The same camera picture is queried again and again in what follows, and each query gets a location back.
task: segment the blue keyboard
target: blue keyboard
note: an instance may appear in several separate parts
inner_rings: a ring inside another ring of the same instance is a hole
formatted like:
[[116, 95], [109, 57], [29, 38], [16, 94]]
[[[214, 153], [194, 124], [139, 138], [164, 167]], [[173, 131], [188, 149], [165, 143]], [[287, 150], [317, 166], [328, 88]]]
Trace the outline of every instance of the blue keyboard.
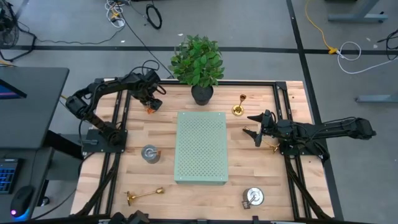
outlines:
[[12, 193], [21, 163], [21, 159], [0, 159], [0, 194]]

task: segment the green perforated board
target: green perforated board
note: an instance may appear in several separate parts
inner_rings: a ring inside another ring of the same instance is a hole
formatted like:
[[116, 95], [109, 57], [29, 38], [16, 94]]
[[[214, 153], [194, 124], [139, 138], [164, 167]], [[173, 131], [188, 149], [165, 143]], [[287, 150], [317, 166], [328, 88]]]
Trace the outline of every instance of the green perforated board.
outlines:
[[200, 185], [228, 181], [225, 113], [178, 112], [174, 180]]

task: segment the wooden table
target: wooden table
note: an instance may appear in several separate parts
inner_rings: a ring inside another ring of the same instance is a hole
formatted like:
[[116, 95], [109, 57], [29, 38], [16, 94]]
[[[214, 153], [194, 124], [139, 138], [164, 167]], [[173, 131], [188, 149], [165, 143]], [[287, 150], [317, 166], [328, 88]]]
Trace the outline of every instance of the wooden table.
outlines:
[[[303, 83], [286, 84], [294, 120], [311, 123]], [[167, 90], [166, 95], [155, 96], [163, 101], [163, 105], [154, 114], [147, 114], [137, 100], [131, 101], [127, 120], [127, 148], [121, 156], [112, 213], [121, 212], [128, 217], [136, 210], [141, 210], [148, 213], [150, 218], [251, 220], [253, 215], [257, 215], [260, 220], [293, 220], [284, 157], [278, 152], [274, 154], [267, 144], [255, 147], [254, 141], [242, 131], [245, 126], [259, 130], [259, 123], [246, 116], [258, 115], [265, 109], [275, 112], [272, 88], [218, 86], [206, 106], [195, 104], [189, 86], [164, 85], [164, 88]], [[244, 116], [236, 117], [231, 113], [231, 108], [239, 103], [240, 94], [247, 96], [243, 103], [245, 113]], [[282, 93], [279, 95], [284, 108]], [[110, 121], [115, 100], [116, 94], [102, 97], [96, 114], [101, 119]], [[174, 182], [178, 111], [226, 112], [229, 181], [224, 186], [177, 185]], [[263, 140], [271, 144], [277, 142], [267, 136]], [[147, 144], [153, 144], [162, 151], [158, 163], [148, 164], [141, 157], [141, 149]], [[103, 157], [103, 154], [97, 153], [83, 164], [71, 213], [79, 211], [97, 188]], [[302, 166], [308, 191], [325, 213], [333, 216], [321, 161], [315, 156], [302, 156]], [[158, 187], [165, 189], [163, 195], [145, 196], [133, 202], [132, 206], [127, 205], [127, 191], [142, 194]], [[260, 206], [244, 210], [242, 194], [250, 187], [262, 189], [265, 200]], [[303, 217], [301, 195], [297, 188], [296, 193], [300, 215]], [[107, 191], [103, 195], [101, 213], [104, 213]]]

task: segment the gray floor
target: gray floor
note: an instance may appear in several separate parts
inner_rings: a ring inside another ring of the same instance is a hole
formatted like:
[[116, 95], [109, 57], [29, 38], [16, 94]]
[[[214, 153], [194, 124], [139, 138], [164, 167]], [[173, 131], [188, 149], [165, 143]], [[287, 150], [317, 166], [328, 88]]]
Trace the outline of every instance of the gray floor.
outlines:
[[[12, 2], [15, 2], [17, 9], [22, 1]], [[146, 4], [134, 3], [140, 10], [144, 10]], [[156, 1], [155, 4], [164, 20], [164, 26], [159, 31], [144, 26], [145, 21], [132, 9], [125, 7], [124, 12], [133, 29], [150, 46], [174, 46], [183, 39], [178, 34], [201, 34], [218, 40], [223, 47], [297, 47], [285, 1], [164, 0]], [[304, 17], [304, 4], [303, 0], [293, 0], [303, 46], [305, 49], [324, 49], [321, 35]], [[377, 45], [376, 50], [384, 50], [384, 44], [377, 44], [376, 41], [396, 29], [398, 3], [394, 0], [381, 1], [372, 10], [373, 13], [384, 11], [390, 16], [383, 24], [342, 24], [331, 23], [326, 19], [328, 12], [345, 12], [355, 7], [357, 6], [347, 3], [312, 1], [308, 12], [325, 31], [330, 45], [340, 47], [343, 42], [354, 41], [366, 50], [374, 49], [374, 44]], [[96, 42], [115, 32], [115, 28], [106, 21], [104, 2], [98, 0], [84, 3], [79, 0], [30, 0], [20, 21], [28, 25], [41, 39]], [[21, 37], [18, 44], [28, 43], [28, 39]], [[141, 46], [128, 29], [102, 45]], [[20, 52], [8, 50], [5, 53], [11, 56]], [[167, 64], [172, 52], [154, 54]], [[322, 120], [358, 116], [370, 120], [377, 131], [377, 136], [369, 141], [349, 138], [328, 140], [345, 219], [396, 223], [398, 151], [395, 135], [398, 132], [398, 105], [357, 104], [354, 97], [360, 94], [388, 94], [397, 91], [398, 64], [392, 62], [359, 75], [348, 75], [338, 67], [336, 55], [306, 57]], [[70, 95], [94, 78], [124, 75], [147, 59], [152, 59], [147, 52], [38, 50], [15, 64], [68, 67], [71, 72], [63, 94]], [[223, 59], [226, 67], [225, 79], [304, 80], [298, 54], [225, 52]], [[385, 60], [384, 55], [365, 55], [353, 63], [344, 61], [342, 66], [356, 71]], [[165, 78], [168, 73], [161, 69], [159, 75]], [[64, 107], [59, 106], [51, 129], [60, 133], [76, 134], [77, 126], [78, 120]], [[47, 208], [37, 209], [35, 215], [56, 206], [75, 188], [75, 183], [51, 183], [48, 195], [55, 199]], [[72, 201], [69, 200], [49, 217], [67, 216], [71, 204]]]

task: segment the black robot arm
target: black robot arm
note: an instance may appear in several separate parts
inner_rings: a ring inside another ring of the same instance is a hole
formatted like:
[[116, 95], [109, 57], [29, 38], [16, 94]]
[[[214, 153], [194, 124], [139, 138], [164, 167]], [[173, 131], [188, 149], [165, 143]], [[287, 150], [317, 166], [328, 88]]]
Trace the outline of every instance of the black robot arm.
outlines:
[[[145, 75], [130, 73], [110, 81], [97, 79], [86, 88], [78, 90], [75, 94], [69, 96], [66, 106], [78, 119], [88, 121], [96, 126], [107, 142], [111, 145], [117, 145], [121, 141], [119, 135], [121, 130], [118, 130], [110, 122], [104, 122], [94, 114], [100, 98], [110, 93], [129, 90], [131, 95], [146, 107], [148, 113], [153, 113], [162, 105], [162, 101], [154, 98], [154, 92], [158, 91], [160, 94], [166, 94], [159, 82], [160, 78], [153, 70], [149, 70]], [[90, 103], [86, 103], [83, 98], [90, 99]]]
[[248, 118], [261, 123], [259, 133], [243, 129], [245, 133], [248, 133], [253, 138], [257, 147], [261, 145], [263, 135], [287, 141], [289, 144], [306, 144], [316, 139], [342, 136], [348, 136], [353, 139], [370, 139], [376, 135], [370, 122], [363, 118], [350, 117], [319, 125], [299, 123], [287, 119], [281, 119], [276, 123], [275, 115], [269, 110], [258, 116], [248, 116]]

